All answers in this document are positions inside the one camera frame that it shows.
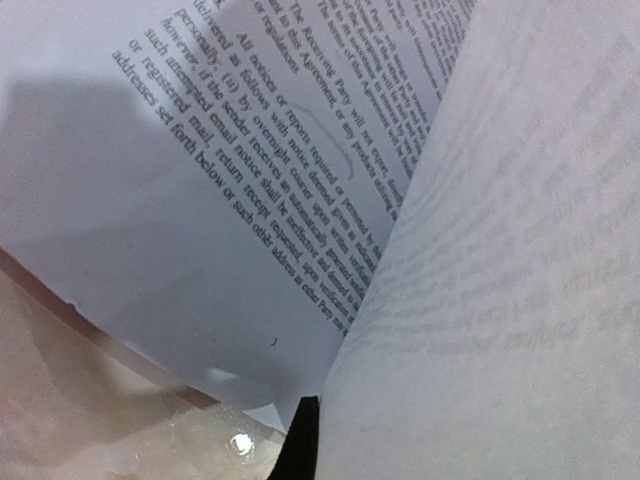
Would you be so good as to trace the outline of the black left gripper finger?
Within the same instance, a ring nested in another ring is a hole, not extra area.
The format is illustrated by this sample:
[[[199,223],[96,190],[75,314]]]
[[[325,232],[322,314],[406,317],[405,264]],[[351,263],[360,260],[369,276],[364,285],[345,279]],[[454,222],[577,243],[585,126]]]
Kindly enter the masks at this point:
[[[319,445],[320,400],[302,397],[269,480],[314,480]]]

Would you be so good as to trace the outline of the white dense text sheet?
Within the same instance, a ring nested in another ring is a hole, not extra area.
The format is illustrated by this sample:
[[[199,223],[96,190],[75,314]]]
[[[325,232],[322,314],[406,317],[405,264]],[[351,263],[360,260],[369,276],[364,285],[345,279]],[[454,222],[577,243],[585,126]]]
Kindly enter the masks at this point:
[[[5,1],[1,247],[286,429],[400,214],[471,1]]]

